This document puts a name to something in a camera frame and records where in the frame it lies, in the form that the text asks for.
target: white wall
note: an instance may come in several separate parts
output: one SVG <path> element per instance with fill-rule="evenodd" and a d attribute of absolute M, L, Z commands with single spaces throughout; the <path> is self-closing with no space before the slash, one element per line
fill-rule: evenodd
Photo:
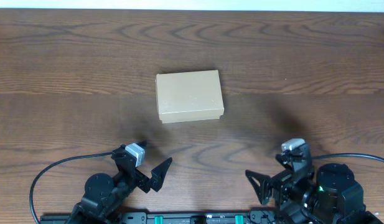
<path fill-rule="evenodd" d="M 0 0 L 0 8 L 384 12 L 384 0 Z"/>

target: cable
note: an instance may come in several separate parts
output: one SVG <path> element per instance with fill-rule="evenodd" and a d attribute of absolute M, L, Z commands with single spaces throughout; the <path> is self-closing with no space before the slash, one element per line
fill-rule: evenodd
<path fill-rule="evenodd" d="M 379 156 L 369 155 L 369 154 L 363 154 L 363 153 L 337 153 L 337 154 L 329 154 L 329 155 L 323 155 L 323 156 L 315 156 L 315 157 L 312 157 L 312 159 L 329 159 L 329 158 L 335 158 L 335 157 L 361 157 L 361 158 L 374 159 L 380 162 L 384 162 L 384 158 L 381 158 Z"/>
<path fill-rule="evenodd" d="M 47 172 L 50 168 L 52 168 L 52 167 L 54 167 L 56 165 L 59 165 L 59 164 L 61 164 L 63 162 L 71 161 L 71 160 L 74 160 L 74 159 L 85 159 L 85 158 L 92 158 L 92 157 L 109 156 L 111 154 L 112 154 L 112 152 L 104 152 L 104 153 L 99 153 L 99 154 L 91 154 L 91 155 L 85 155 L 85 156 L 70 157 L 70 158 L 62 159 L 61 161 L 54 162 L 53 164 L 51 164 L 51 165 L 47 166 L 45 169 L 43 169 L 37 175 L 37 177 L 35 177 L 34 181 L 31 184 L 31 187 L 30 187 L 30 197 L 29 197 L 30 209 L 31 209 L 31 214 L 32 214 L 32 216 L 34 218 L 35 223 L 36 224 L 41 224 L 41 222 L 37 218 L 37 214 L 35 214 L 34 203 L 32 201 L 32 195 L 33 195 L 34 187 L 35 187 L 38 179 L 42 176 L 42 174 Z"/>

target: wooden table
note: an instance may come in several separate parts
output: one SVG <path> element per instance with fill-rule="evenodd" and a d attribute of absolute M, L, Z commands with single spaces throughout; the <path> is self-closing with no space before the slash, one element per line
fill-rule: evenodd
<path fill-rule="evenodd" d="M 220 71 L 220 120 L 161 124 L 157 73 Z M 245 169 L 275 175 L 292 137 L 313 155 L 384 157 L 384 14 L 0 9 L 0 223 L 33 223 L 29 188 L 47 165 L 150 140 L 149 171 L 174 163 L 160 192 L 123 210 L 248 210 Z M 344 162 L 384 222 L 384 164 Z M 44 174 L 35 208 L 68 213 L 109 158 Z"/>

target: black cable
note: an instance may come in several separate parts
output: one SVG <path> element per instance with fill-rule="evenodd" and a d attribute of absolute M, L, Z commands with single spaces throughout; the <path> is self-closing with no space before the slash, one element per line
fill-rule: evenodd
<path fill-rule="evenodd" d="M 92 158 L 92 157 L 109 156 L 111 154 L 112 154 L 112 152 L 104 152 L 104 153 L 99 153 L 99 154 L 91 154 L 91 155 L 85 155 L 85 156 L 70 157 L 70 158 L 67 158 L 67 159 L 62 159 L 61 161 L 54 162 L 53 164 L 51 164 L 51 165 L 47 166 L 45 169 L 43 169 L 37 175 L 37 177 L 35 177 L 34 181 L 31 184 L 31 187 L 30 187 L 30 197 L 29 197 L 30 209 L 31 209 L 31 214 L 32 214 L 36 224 L 41 224 L 41 222 L 38 220 L 37 214 L 35 214 L 34 203 L 32 201 L 32 195 L 33 195 L 34 187 L 35 187 L 38 179 L 42 176 L 42 174 L 44 174 L 44 172 L 47 172 L 50 168 L 52 168 L 52 167 L 54 167 L 54 166 L 56 166 L 58 164 L 61 164 L 63 162 L 67 162 L 67 161 L 71 161 L 71 160 L 74 160 L 74 159 L 85 159 L 85 158 Z"/>
<path fill-rule="evenodd" d="M 312 159 L 330 159 L 335 157 L 361 157 L 361 158 L 374 159 L 380 162 L 384 162 L 384 158 L 381 158 L 379 156 L 369 155 L 369 154 L 363 154 L 363 153 L 337 153 L 337 154 L 329 154 L 329 155 L 323 155 L 323 156 L 315 156 L 315 157 L 312 157 Z"/>

